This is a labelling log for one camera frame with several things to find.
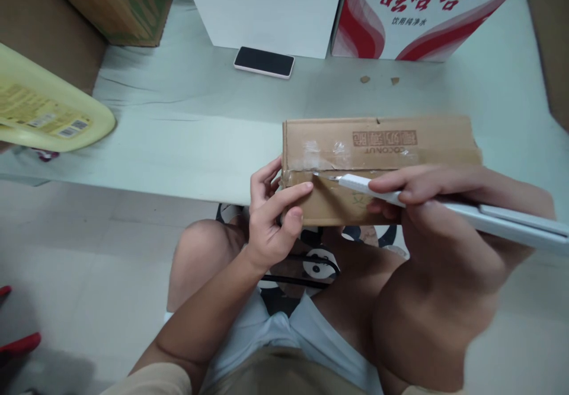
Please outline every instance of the tiled floor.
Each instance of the tiled floor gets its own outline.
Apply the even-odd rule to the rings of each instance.
[[[63,183],[0,182],[0,345],[43,341],[0,393],[97,394],[125,376],[162,325],[185,226],[216,205]],[[472,394],[569,394],[569,260],[533,257],[509,280],[469,351]]]

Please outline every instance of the barcode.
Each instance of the barcode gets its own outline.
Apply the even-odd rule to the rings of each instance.
[[[71,124],[72,127],[77,128],[78,130],[82,130],[83,128],[87,127],[87,124],[81,120],[76,120]]]
[[[74,130],[73,128],[66,128],[63,131],[60,131],[59,133],[57,133],[58,135],[60,135],[61,137],[73,137],[75,134],[77,134],[79,131]]]
[[[55,118],[54,114],[48,113],[39,118],[34,119],[33,121],[28,122],[28,125],[34,128],[39,128],[50,122],[52,119]]]

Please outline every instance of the white shorts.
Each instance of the white shorts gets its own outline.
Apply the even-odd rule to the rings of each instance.
[[[306,357],[336,372],[369,394],[383,394],[377,369],[326,321],[303,295],[290,318],[270,316],[257,288],[212,360],[202,389],[210,387],[263,346],[301,349]]]

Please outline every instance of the hand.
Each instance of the hand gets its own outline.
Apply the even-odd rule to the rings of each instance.
[[[285,259],[302,231],[302,209],[298,206],[286,213],[282,227],[275,219],[313,188],[311,182],[306,182],[277,192],[280,178],[274,178],[281,167],[278,157],[251,176],[249,245],[243,253],[263,274]]]
[[[478,233],[461,216],[433,198],[459,194],[475,203],[499,206],[555,219],[551,195],[482,166],[418,165],[384,174],[369,182],[378,193],[402,190],[402,209],[374,199],[370,212],[387,218],[401,214],[405,243],[417,268],[437,281],[494,292],[533,250]]]

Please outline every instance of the yellow plastic bottle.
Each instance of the yellow plastic bottle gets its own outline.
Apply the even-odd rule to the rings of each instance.
[[[108,107],[0,43],[0,140],[68,152],[115,123]]]

